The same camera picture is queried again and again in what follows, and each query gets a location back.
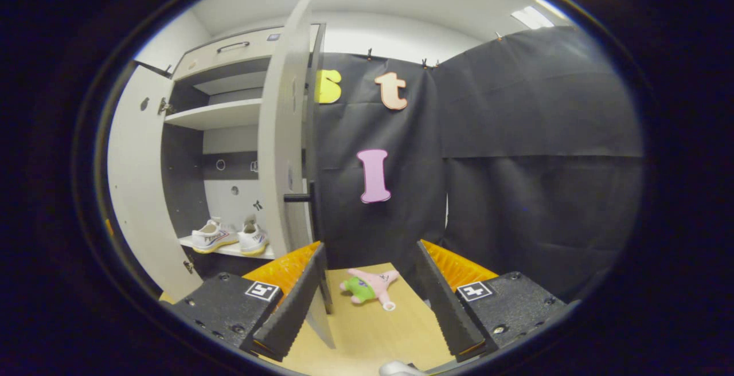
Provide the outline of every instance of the open cabinet door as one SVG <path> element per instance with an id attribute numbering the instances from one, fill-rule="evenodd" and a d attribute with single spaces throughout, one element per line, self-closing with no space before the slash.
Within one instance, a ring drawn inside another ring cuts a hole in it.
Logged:
<path id="1" fill-rule="evenodd" d="M 257 133 L 257 165 L 268 236 L 275 257 L 310 243 L 302 203 L 286 194 L 304 193 L 302 117 L 309 67 L 310 1 L 300 0 L 286 22 L 268 66 Z"/>
<path id="2" fill-rule="evenodd" d="M 173 230 L 161 174 L 161 136 L 173 81 L 138 66 L 110 128 L 107 175 L 115 217 L 134 256 L 174 302 L 202 284 Z"/>

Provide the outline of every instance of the white sneaker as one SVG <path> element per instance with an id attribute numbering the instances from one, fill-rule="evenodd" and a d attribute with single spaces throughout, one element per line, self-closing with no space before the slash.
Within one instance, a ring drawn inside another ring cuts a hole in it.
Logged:
<path id="1" fill-rule="evenodd" d="M 236 243 L 237 238 L 222 229 L 222 220 L 219 217 L 212 217 L 200 230 L 191 232 L 191 241 L 195 252 L 209 254 L 223 245 Z"/>
<path id="2" fill-rule="evenodd" d="M 242 231 L 237 233 L 239 248 L 242 256 L 258 256 L 265 251 L 268 237 L 257 222 L 248 221 L 242 225 Z"/>

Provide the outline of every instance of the drawer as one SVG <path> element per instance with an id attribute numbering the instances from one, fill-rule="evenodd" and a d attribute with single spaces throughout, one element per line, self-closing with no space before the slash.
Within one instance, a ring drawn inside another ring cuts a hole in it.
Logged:
<path id="1" fill-rule="evenodd" d="M 191 50 L 181 58 L 181 62 L 178 63 L 178 67 L 173 73 L 173 79 L 178 81 L 215 67 L 270 57 L 275 52 L 275 48 L 278 47 L 280 40 L 268 41 L 268 38 L 273 34 L 282 33 L 283 29 L 283 27 L 280 27 L 247 32 Z M 311 51 L 314 50 L 318 31 L 319 25 L 311 26 Z"/>

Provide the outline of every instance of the patrick star plush toy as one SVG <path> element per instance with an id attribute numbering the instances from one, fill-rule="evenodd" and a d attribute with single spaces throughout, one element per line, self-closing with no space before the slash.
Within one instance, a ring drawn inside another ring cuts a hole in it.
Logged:
<path id="1" fill-rule="evenodd" d="M 354 277 L 344 280 L 339 284 L 339 288 L 352 292 L 352 303 L 362 304 L 367 300 L 377 298 L 382 303 L 383 309 L 395 310 L 395 303 L 391 302 L 388 296 L 388 286 L 400 277 L 400 273 L 388 271 L 383 274 L 372 274 L 358 269 L 348 269 L 346 272 Z"/>

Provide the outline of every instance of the wooden table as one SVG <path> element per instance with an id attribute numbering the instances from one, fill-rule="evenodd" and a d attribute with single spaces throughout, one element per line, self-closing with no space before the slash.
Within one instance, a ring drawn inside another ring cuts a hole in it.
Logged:
<path id="1" fill-rule="evenodd" d="M 357 268 L 371 273 L 395 269 L 390 263 Z M 378 300 L 353 305 L 351 293 L 342 294 L 339 289 L 349 277 L 346 269 L 327 271 L 333 300 L 333 313 L 327 320 L 335 349 L 328 348 L 304 321 L 282 363 L 264 356 L 253 359 L 314 376 L 377 376 L 380 366 L 389 361 L 413 363 L 427 370 L 454 360 L 436 316 L 405 280 L 390 285 L 388 292 L 396 308 L 385 311 Z"/>

